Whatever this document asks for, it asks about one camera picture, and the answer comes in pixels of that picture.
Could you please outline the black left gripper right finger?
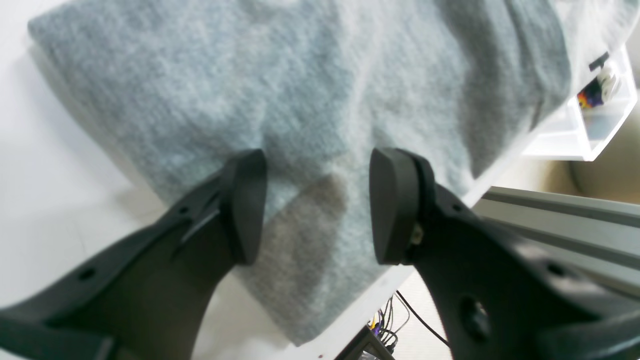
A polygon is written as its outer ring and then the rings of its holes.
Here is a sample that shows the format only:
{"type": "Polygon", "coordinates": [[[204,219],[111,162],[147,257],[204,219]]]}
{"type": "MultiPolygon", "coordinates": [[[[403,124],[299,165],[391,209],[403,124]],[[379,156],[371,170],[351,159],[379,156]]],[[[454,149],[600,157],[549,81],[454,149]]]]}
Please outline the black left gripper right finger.
{"type": "Polygon", "coordinates": [[[639,303],[481,219],[427,159],[375,148],[369,162],[377,262],[412,265],[455,360],[637,360],[639,303]]]}

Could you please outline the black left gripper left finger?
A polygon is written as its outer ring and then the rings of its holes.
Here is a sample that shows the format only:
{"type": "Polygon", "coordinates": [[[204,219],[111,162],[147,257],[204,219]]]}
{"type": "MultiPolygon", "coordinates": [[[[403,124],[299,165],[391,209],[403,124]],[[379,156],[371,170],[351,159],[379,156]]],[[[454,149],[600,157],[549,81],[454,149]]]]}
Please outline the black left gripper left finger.
{"type": "Polygon", "coordinates": [[[29,360],[189,360],[217,285],[258,257],[265,153],[249,149],[155,223],[1,310],[1,348],[29,360]]]}

